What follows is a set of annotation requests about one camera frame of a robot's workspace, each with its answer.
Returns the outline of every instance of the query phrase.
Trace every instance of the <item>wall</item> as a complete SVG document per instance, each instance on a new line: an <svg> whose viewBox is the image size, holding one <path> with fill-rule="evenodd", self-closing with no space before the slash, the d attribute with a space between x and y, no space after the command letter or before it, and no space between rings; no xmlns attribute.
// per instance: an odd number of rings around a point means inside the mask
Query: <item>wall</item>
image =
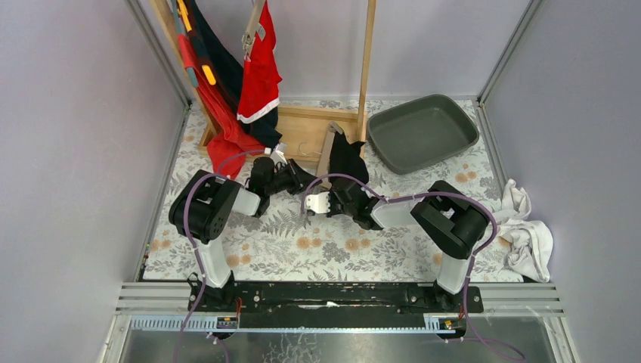
<svg viewBox="0 0 641 363"><path fill-rule="evenodd" d="M125 2L0 3L0 361L95 361L182 105Z"/></svg>
<svg viewBox="0 0 641 363"><path fill-rule="evenodd" d="M488 114L508 174L552 230L552 279L583 361L638 361L641 2L548 1Z"/></svg>
<svg viewBox="0 0 641 363"><path fill-rule="evenodd" d="M477 95L527 3L379 0L367 93L385 98ZM223 45L241 61L240 38L252 2L207 0L198 4ZM367 0L271 0L269 9L278 39L281 96L358 95ZM147 12L153 18L153 12Z"/></svg>

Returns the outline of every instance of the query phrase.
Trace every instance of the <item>red garment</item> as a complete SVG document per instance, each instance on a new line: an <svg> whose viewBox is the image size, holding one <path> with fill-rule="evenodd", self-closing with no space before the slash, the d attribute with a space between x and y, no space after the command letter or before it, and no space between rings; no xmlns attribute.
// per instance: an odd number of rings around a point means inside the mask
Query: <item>red garment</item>
<svg viewBox="0 0 641 363"><path fill-rule="evenodd" d="M243 123L253 123L280 103L278 83L283 79L276 67L275 48L276 32L265 2L259 28L254 34L252 53L245 56L243 90L238 103L238 119Z"/></svg>
<svg viewBox="0 0 641 363"><path fill-rule="evenodd" d="M219 132L207 145L207 153L212 159L214 171L222 175L229 175L231 178L236 178L238 172L240 172L240 168L245 163L244 156L237 157L235 160L225 164L223 170L218 170L220 164L228 157L232 157L243 151L262 149L265 148L265 146L252 136L243 132L240 124L236 120L236 115L225 102L220 91L215 85L210 85L207 82L203 71L197 66L196 53L187 37L179 35L178 45L184 67L193 67L196 71L196 78L198 80L196 90L198 91L198 95L223 131L222 133Z"/></svg>

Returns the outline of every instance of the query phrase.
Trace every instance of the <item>floral pattern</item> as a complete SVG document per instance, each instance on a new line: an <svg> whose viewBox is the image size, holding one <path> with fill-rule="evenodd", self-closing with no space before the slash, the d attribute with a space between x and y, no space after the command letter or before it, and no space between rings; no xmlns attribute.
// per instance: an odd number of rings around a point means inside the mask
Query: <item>floral pattern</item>
<svg viewBox="0 0 641 363"><path fill-rule="evenodd" d="M373 115L401 104L400 101L367 101ZM471 101L457 101L478 127ZM297 101L315 107L356 109L356 101ZM143 279L184 280L197 271L187 238L169 224L169 207L198 169L212 170L209 158L198 153L197 145L206 120L192 111L184 131L172 177L150 244ZM383 164L370 144L365 145L369 185L379 194L392 197L426 191L443 179L489 209L500 206L500 188L485 150L479 141L468 150L434 166L406 175L396 175ZM245 164L237 180L249 177ZM300 215L300 196L287 192L271 197L268 211L260 218L232 213L218 241L227 264L240 280L278 281L434 281L441 264L441 252L418 226L361 230L350 218L330 219ZM479 253L473 281L522 281L505 266L509 246L492 243Z"/></svg>

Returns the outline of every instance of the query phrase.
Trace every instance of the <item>white towel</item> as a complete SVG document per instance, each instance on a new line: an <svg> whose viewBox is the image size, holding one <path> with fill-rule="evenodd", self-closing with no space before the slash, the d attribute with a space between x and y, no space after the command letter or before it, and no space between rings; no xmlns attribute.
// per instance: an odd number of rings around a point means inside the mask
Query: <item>white towel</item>
<svg viewBox="0 0 641 363"><path fill-rule="evenodd" d="M514 271L539 282L550 281L547 263L552 255L552 233L541 221L525 221L532 205L523 188L510 179L503 191L502 210L494 213L499 224L498 237L512 244L507 265Z"/></svg>

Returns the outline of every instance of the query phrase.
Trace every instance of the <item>gray floor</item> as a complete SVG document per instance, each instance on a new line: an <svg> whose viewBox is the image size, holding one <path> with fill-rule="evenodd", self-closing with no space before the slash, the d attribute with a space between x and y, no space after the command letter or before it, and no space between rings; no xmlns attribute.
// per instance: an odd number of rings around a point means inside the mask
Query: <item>gray floor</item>
<svg viewBox="0 0 641 363"><path fill-rule="evenodd" d="M552 362L554 355L543 325L536 318L474 318L483 337L522 350L528 362ZM125 363L172 362L176 332L135 330L129 334ZM443 343L431 334L235 334L225 340L230 362L496 362L504 361L478 342ZM183 337L181 363L223 362L220 345L204 333Z"/></svg>

